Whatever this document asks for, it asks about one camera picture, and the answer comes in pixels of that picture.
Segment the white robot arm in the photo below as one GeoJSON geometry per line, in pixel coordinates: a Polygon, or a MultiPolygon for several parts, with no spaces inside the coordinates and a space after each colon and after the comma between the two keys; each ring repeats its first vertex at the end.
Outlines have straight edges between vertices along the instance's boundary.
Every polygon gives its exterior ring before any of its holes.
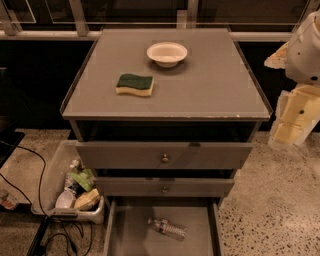
{"type": "Polygon", "coordinates": [[[296,82],[278,98],[268,145],[277,150],[299,146],[320,120],[320,11],[312,12],[264,65],[284,69],[296,82]]]}

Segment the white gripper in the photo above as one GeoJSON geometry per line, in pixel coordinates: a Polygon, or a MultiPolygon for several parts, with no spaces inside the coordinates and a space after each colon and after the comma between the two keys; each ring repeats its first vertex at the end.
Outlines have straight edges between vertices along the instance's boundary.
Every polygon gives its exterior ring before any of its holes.
{"type": "MultiPolygon", "coordinates": [[[[284,69],[288,45],[288,42],[284,43],[264,61],[264,65],[284,69]]],[[[283,90],[275,116],[268,145],[276,150],[300,146],[320,121],[320,87],[298,84],[292,91],[283,90]]]]}

